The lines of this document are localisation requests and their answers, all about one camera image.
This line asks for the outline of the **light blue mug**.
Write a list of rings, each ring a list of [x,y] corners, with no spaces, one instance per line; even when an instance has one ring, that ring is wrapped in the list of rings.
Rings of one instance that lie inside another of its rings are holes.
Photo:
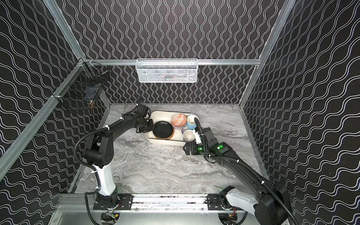
[[[195,118],[197,118],[197,116],[194,114],[191,114],[187,117],[187,129],[194,130],[197,127]]]

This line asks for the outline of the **lavender mug white inside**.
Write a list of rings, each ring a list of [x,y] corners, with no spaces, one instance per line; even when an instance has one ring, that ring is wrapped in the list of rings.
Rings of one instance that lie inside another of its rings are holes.
[[[191,129],[183,129],[181,131],[182,133],[182,137],[183,137],[183,141],[184,142],[192,142],[196,139],[196,136],[194,134],[194,130]]]

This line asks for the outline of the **black plate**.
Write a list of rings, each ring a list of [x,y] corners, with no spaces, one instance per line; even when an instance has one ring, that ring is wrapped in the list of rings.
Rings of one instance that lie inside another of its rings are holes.
[[[160,139],[161,137],[174,133],[174,128],[169,122],[159,121],[154,124],[154,130],[152,132],[157,139]]]

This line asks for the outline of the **orange plate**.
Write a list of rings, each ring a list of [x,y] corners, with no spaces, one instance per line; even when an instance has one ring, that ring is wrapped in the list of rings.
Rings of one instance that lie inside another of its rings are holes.
[[[168,134],[168,135],[166,135],[166,136],[164,136],[164,137],[161,137],[160,139],[161,139],[161,140],[169,140],[169,139],[171,139],[171,138],[173,137],[173,135],[174,135],[174,133]]]

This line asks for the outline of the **white plastic bin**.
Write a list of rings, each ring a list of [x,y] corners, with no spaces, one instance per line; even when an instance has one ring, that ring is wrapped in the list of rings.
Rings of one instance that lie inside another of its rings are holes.
[[[167,111],[154,111],[151,114],[151,119],[153,119],[154,123],[165,121],[170,123],[171,119],[174,115],[179,114],[180,112],[167,112]],[[182,130],[187,130],[187,125],[181,129],[175,129],[173,136],[168,140],[157,139],[153,132],[145,133],[145,138],[153,144],[163,144],[163,145],[175,145],[183,147],[187,142],[187,139],[184,139]]]

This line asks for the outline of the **red patterned bowl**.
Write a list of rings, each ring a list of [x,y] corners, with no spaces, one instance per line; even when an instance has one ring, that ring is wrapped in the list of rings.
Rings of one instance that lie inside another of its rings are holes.
[[[174,129],[183,129],[187,124],[187,117],[183,113],[175,114],[171,118],[171,125]]]

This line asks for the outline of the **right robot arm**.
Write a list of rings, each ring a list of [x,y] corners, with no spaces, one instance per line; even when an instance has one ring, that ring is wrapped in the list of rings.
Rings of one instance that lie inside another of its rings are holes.
[[[196,139],[183,146],[185,153],[203,155],[208,163],[226,168],[252,193],[249,196],[228,186],[216,195],[216,199],[208,200],[209,206],[223,210],[244,210],[254,215],[261,225],[281,225],[287,219],[296,225],[299,223],[293,215],[290,197],[283,185],[270,182],[242,160],[230,145],[218,142],[209,127],[201,127],[198,118],[195,118],[195,124]]]

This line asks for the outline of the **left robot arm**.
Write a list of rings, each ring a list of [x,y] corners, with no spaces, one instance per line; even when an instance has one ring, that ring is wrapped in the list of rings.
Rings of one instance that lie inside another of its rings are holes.
[[[114,208],[119,201],[110,166],[114,158],[113,143],[118,137],[133,128],[137,133],[153,131],[154,122],[150,118],[151,114],[149,107],[137,104],[134,109],[121,115],[116,122],[91,132],[86,137],[88,146],[85,147],[83,156],[87,165],[95,173],[97,201],[105,204],[108,208]]]

